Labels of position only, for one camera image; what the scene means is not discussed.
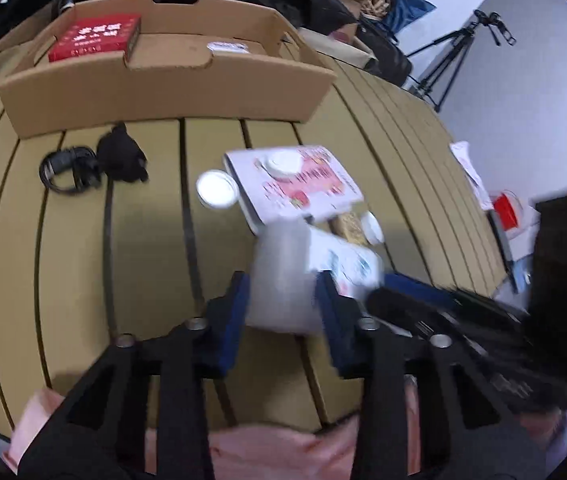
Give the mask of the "person's right hand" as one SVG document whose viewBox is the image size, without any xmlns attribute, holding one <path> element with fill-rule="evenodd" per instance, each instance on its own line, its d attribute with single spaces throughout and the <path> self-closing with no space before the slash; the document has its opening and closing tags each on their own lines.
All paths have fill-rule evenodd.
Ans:
<svg viewBox="0 0 567 480">
<path fill-rule="evenodd" d="M 531 439 L 548 453 L 567 449 L 567 412 L 553 408 L 545 413 L 520 413 L 518 422 Z"/>
</svg>

